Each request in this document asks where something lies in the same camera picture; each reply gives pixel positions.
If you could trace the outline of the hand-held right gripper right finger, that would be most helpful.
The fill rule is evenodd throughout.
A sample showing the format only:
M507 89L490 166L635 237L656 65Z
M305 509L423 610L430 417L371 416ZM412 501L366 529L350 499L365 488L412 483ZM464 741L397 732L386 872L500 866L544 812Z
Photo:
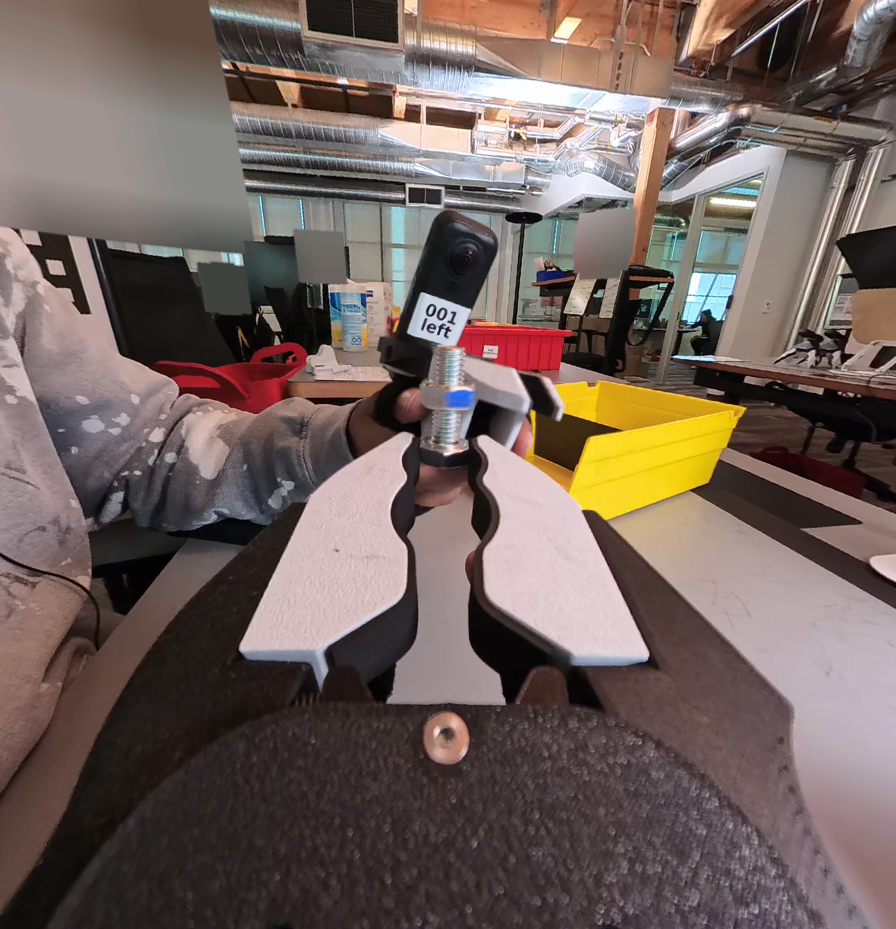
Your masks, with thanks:
M642 665L651 657L593 528L595 513L492 438L474 439L468 471L482 574L470 585L468 634L504 689L530 672Z

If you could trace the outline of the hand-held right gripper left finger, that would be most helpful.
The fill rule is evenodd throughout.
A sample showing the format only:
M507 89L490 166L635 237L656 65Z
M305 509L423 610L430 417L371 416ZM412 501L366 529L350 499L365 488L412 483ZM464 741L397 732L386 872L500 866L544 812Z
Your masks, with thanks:
M418 630L418 441L399 433L311 495L240 643L245 659L388 674Z

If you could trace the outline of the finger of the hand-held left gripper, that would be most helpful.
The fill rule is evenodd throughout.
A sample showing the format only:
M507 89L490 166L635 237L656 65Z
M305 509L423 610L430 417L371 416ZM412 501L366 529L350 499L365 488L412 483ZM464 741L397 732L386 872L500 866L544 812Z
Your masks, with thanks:
M511 450L532 411L532 397L519 372L466 355L465 382L474 389L475 401L463 415L464 438L487 435Z

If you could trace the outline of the silver threaded bolt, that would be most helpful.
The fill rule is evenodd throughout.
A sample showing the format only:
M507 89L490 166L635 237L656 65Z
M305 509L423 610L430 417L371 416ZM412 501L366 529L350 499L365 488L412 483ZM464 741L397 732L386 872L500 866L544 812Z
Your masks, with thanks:
M465 382L465 351L458 346L438 345L424 382L445 386L469 385ZM429 411L422 421L419 443L420 458L424 464L450 468L463 461L468 450L468 441L463 436L463 415Z

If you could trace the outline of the silver hex nut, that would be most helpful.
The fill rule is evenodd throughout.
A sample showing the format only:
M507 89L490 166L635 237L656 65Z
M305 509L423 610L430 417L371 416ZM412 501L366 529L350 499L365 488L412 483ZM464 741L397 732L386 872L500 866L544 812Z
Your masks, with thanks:
M458 412L471 411L476 404L477 392L473 386L436 385L423 382L420 387L420 400L429 411Z

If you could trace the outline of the yellow plastic bin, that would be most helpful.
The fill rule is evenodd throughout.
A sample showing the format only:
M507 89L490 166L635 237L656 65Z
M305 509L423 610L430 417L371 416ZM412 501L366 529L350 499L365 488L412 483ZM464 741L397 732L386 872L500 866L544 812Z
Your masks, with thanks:
M558 385L560 421L534 414L528 461L604 519L706 485L744 408L624 381Z

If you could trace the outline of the person's left hand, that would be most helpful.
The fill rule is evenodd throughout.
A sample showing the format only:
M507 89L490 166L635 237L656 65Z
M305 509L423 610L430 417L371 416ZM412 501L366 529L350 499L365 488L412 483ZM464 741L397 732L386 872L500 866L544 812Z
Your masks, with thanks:
M359 457L385 443L396 433L395 429L380 424L375 418L376 407L383 393L380 391L370 398L361 400L350 414L348 434L354 457ZM394 420L400 425L420 424L429 413L420 399L418 388L402 391L393 401L391 412ZM532 425L530 420L525 420L516 436L512 451L524 458L531 447ZM448 469L420 464L415 503L422 508L451 505L461 496L466 486L467 472L464 468Z

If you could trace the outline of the red plastic bin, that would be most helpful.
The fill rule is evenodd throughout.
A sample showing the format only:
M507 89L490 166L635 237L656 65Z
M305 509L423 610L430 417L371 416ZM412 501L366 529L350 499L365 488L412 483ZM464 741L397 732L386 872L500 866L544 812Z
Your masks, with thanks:
M520 371L557 371L567 333L555 328L475 321L458 345L466 354Z

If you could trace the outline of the black floor lamp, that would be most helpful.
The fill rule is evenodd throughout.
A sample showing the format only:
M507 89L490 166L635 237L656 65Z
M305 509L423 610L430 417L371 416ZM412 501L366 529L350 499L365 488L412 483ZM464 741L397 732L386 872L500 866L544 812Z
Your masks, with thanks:
M516 325L518 321L519 295L527 231L531 226L541 222L543 218L544 217L541 213L524 210L508 213L504 217L508 224L518 227L518 246L516 252L516 270L514 274L514 291L510 310L510 322L512 325Z

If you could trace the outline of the white cardboard box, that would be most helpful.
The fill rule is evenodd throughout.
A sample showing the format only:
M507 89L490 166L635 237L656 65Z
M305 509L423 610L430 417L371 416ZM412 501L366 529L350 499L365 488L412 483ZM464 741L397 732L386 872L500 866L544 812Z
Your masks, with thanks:
M368 345L376 347L381 338L392 332L393 291L390 283L366 283L366 329Z

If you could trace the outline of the white wipes canister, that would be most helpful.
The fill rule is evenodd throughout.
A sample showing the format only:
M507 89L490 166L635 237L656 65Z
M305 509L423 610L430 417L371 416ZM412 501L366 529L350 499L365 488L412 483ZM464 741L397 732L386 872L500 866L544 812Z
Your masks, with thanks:
M329 285L328 293L333 347L345 352L362 352L368 344L365 286Z

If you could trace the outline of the black standing desk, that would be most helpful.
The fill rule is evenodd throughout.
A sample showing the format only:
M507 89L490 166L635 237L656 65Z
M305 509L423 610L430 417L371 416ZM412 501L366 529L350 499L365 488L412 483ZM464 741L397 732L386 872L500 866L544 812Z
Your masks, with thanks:
M561 296L558 329L567 333L562 361L596 374L625 376L632 356L661 318L674 289L674 273L630 265L618 277L580 279L575 271L564 281L533 286L540 296Z

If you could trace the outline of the brown wooden table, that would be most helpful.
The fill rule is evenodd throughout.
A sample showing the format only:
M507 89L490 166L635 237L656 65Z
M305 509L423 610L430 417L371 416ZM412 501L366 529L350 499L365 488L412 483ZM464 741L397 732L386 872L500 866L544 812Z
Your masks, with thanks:
M390 373L382 366L346 365L337 373L318 375L302 369L287 380L286 388L288 398L352 402L371 397L390 381Z

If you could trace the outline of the red flexible tub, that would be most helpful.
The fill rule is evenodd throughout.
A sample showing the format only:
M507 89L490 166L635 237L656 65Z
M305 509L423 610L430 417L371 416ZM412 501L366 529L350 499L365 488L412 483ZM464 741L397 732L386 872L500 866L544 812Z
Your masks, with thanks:
M282 343L257 350L249 361L211 367L195 362L160 361L153 370L175 381L182 395L219 401L243 412L259 413L287 399L287 382L306 362L305 349Z

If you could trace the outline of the ceiling air vent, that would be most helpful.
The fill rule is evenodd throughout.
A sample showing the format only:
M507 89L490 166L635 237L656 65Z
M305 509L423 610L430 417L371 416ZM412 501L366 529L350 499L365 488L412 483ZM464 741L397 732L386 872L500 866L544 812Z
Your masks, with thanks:
M403 48L403 13L397 1L303 1L307 37Z

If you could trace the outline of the dark red bag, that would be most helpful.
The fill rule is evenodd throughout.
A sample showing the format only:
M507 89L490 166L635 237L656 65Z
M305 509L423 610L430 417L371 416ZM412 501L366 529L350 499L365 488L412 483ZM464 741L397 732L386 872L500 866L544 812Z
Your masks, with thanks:
M768 447L748 454L765 464L853 498L860 498L868 486L868 479L855 471L792 452L784 447Z

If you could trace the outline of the long wooden desk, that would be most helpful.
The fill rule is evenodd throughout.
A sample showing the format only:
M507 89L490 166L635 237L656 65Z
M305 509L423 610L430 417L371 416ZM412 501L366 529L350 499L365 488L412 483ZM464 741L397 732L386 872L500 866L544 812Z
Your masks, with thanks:
M849 448L850 459L862 444L896 442L896 375L851 377L840 370L711 356L675 356L674 361L694 369L697 387L716 391L726 401L760 401L806 420L803 453L820 430L831 434L827 452Z

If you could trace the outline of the person in patterned grey hoodie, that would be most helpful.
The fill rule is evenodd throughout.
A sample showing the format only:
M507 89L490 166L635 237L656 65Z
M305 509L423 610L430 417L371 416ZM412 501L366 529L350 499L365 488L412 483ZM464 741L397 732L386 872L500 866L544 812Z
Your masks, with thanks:
M69 582L90 579L84 517L47 420L76 314L0 226L0 794L93 655Z

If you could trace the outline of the white tablet stand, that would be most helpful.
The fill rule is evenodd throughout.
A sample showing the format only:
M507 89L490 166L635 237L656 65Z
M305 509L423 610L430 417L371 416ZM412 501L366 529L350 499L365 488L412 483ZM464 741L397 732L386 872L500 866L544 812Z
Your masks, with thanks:
M845 360L840 371L852 376L896 376L896 341L876 340Z

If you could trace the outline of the black white marker board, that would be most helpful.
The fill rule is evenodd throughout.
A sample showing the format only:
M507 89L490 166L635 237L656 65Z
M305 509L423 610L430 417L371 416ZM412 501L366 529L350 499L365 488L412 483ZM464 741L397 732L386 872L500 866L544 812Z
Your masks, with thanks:
M59 290L83 316L93 314L94 284L89 239L16 228L48 284Z

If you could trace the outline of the silver ventilation duct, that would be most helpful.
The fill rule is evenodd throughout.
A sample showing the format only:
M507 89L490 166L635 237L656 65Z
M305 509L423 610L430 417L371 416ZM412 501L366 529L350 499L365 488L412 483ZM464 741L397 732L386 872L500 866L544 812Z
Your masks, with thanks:
M246 171L475 187L532 198L557 180L636 192L643 122L663 102L698 114L668 144L662 188L710 152L745 142L853 160L886 150L886 122L780 110L675 74L649 47L481 30L404 9L403 48L307 37L301 2L210 2L227 77L274 82L279 103L231 102Z

